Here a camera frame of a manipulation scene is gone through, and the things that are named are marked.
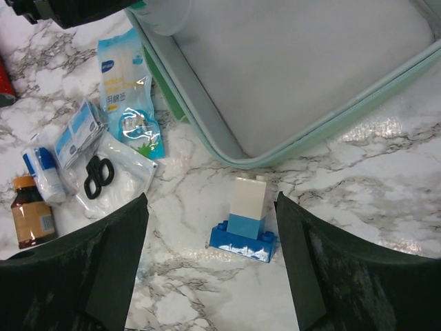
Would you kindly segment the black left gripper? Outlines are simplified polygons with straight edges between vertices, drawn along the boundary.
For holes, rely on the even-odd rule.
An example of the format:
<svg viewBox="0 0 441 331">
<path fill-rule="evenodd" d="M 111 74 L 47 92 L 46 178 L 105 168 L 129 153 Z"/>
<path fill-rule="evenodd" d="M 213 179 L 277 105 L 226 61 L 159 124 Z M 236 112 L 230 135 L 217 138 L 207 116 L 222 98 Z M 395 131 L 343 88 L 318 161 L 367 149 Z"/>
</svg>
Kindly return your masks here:
<svg viewBox="0 0 441 331">
<path fill-rule="evenodd" d="M 138 3 L 135 0 L 6 0 L 17 16 L 31 24 L 53 20 L 62 28 L 73 28 L 106 18 Z"/>
</svg>

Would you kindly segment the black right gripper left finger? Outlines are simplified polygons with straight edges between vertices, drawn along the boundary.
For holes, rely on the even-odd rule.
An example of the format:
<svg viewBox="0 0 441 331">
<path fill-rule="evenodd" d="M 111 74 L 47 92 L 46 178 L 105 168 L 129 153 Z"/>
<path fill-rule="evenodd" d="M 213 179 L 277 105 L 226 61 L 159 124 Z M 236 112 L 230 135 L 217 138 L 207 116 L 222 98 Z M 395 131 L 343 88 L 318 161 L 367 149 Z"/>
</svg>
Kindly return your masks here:
<svg viewBox="0 0 441 331">
<path fill-rule="evenodd" d="M 149 213 L 141 194 L 1 261 L 2 330 L 124 330 Z"/>
</svg>

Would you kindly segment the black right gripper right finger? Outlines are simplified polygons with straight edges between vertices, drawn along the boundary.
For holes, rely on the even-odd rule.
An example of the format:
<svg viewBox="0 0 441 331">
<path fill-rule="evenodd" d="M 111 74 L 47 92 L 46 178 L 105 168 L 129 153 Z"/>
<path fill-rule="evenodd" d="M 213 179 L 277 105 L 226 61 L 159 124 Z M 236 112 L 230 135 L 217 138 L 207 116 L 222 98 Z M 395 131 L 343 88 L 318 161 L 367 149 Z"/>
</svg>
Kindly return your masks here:
<svg viewBox="0 0 441 331">
<path fill-rule="evenodd" d="M 278 195 L 276 221 L 301 330 L 439 330 L 440 260 L 361 239 Z"/>
</svg>

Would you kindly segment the brown medicine bottle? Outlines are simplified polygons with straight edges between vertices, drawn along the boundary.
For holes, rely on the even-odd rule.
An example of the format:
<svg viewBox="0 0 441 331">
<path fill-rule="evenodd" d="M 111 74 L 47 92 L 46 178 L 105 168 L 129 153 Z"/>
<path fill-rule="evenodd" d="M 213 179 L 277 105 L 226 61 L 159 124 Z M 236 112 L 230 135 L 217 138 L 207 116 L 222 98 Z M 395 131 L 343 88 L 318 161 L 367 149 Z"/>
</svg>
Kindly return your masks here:
<svg viewBox="0 0 441 331">
<path fill-rule="evenodd" d="M 19 248 L 25 249 L 57 238 L 52 208 L 43 200 L 30 176 L 13 179 L 16 197 L 11 204 Z"/>
</svg>

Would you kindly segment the white plastic bottle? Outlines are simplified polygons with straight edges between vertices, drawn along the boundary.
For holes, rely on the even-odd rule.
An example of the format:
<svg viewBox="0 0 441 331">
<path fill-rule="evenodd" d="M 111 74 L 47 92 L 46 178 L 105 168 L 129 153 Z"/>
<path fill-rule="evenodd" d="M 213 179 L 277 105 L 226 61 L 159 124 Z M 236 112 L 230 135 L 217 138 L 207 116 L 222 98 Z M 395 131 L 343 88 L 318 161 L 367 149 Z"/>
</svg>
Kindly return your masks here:
<svg viewBox="0 0 441 331">
<path fill-rule="evenodd" d="M 135 3 L 129 10 L 156 34 L 171 36 L 187 23 L 192 4 L 191 0 L 147 0 Z"/>
</svg>

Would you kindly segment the black scissors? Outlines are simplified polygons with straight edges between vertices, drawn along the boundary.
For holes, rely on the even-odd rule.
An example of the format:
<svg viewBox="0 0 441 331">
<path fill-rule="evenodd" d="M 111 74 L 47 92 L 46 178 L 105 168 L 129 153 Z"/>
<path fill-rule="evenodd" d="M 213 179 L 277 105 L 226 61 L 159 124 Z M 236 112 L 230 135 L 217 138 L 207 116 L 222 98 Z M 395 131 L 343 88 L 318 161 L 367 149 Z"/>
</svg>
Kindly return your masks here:
<svg viewBox="0 0 441 331">
<path fill-rule="evenodd" d="M 86 172 L 83 188 L 89 200 L 96 199 L 101 194 L 102 187 L 110 185 L 115 175 L 112 162 L 107 158 L 100 159 L 97 155 L 86 165 Z"/>
</svg>

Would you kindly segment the alcohol wipes bag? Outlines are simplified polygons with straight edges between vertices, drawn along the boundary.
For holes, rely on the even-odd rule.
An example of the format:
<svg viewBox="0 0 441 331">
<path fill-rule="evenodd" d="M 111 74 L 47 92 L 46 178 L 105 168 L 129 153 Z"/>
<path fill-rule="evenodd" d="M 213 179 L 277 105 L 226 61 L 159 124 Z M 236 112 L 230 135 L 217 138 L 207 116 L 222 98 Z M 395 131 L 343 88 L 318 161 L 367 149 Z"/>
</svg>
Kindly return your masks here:
<svg viewBox="0 0 441 331">
<path fill-rule="evenodd" d="M 106 120 L 101 110 L 84 99 L 54 142 L 54 153 L 59 165 L 62 168 L 69 167 L 80 152 L 106 128 Z"/>
</svg>

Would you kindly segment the blue white bandage roll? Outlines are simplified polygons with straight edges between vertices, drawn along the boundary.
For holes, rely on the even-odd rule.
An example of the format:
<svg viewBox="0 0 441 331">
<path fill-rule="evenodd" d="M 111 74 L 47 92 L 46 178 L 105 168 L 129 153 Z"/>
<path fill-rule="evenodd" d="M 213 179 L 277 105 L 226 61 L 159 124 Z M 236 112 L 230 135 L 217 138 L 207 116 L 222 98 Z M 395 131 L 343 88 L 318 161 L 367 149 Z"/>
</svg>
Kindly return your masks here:
<svg viewBox="0 0 441 331">
<path fill-rule="evenodd" d="M 24 150 L 22 157 L 43 200 L 50 205 L 63 203 L 66 193 L 50 151 L 31 146 Z"/>
</svg>

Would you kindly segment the green medicine kit case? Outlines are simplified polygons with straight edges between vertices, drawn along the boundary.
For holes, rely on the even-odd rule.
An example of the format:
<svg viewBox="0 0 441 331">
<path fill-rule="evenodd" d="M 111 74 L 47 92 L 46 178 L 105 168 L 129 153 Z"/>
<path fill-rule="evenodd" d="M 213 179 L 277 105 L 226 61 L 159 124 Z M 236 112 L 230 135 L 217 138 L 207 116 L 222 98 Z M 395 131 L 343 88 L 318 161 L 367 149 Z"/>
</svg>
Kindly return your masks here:
<svg viewBox="0 0 441 331">
<path fill-rule="evenodd" d="M 194 1 L 172 36 L 127 17 L 170 109 L 241 169 L 299 154 L 440 60 L 439 1 Z"/>
</svg>

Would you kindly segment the red microphone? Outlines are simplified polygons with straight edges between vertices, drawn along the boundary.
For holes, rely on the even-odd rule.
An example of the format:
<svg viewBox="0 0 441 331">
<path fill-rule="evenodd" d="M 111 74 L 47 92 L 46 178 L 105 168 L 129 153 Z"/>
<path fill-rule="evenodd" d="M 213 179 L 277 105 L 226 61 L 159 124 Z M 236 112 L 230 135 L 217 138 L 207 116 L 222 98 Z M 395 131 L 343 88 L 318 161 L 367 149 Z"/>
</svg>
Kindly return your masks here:
<svg viewBox="0 0 441 331">
<path fill-rule="evenodd" d="M 3 65 L 3 61 L 0 61 L 0 107 L 11 106 L 16 100 L 17 96 L 10 82 L 8 73 Z"/>
</svg>

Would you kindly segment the cotton swab packet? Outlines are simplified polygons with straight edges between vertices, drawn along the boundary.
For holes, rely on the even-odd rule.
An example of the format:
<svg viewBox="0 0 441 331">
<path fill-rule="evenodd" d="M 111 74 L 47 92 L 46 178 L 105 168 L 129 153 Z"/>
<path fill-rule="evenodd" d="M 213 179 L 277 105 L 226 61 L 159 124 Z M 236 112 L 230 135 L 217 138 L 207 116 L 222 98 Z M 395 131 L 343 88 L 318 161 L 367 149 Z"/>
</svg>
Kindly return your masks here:
<svg viewBox="0 0 441 331">
<path fill-rule="evenodd" d="M 151 99 L 152 75 L 136 31 L 100 40 L 96 51 L 108 131 L 144 157 L 162 159 L 165 150 Z"/>
</svg>

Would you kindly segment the blue white toy brick stack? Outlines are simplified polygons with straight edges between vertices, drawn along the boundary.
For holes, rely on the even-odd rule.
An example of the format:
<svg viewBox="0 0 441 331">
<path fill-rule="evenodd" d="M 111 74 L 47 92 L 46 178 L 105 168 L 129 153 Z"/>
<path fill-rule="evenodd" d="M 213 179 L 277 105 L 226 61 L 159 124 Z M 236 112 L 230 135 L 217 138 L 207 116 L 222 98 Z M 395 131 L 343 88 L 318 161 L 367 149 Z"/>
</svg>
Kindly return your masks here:
<svg viewBox="0 0 441 331">
<path fill-rule="evenodd" d="M 269 263 L 277 236 L 265 229 L 268 214 L 268 182 L 259 174 L 235 178 L 228 218 L 212 228 L 209 246 Z"/>
</svg>

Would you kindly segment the clear gauze pouch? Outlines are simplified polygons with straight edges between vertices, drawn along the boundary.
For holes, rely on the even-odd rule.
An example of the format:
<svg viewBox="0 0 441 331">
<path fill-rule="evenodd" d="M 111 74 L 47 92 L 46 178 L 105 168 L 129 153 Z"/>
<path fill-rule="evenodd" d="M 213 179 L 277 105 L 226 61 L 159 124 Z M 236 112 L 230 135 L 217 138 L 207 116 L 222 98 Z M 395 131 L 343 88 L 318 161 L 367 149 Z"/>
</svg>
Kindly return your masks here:
<svg viewBox="0 0 441 331">
<path fill-rule="evenodd" d="M 86 197 L 83 184 L 87 177 L 86 165 L 97 155 L 109 159 L 114 166 L 114 179 L 102 187 L 94 200 Z M 109 215 L 126 203 L 145 194 L 154 178 L 158 164 L 104 132 L 99 139 L 80 152 L 77 159 L 61 171 L 62 178 L 75 193 L 76 200 L 85 210 L 86 217 L 99 219 Z"/>
</svg>

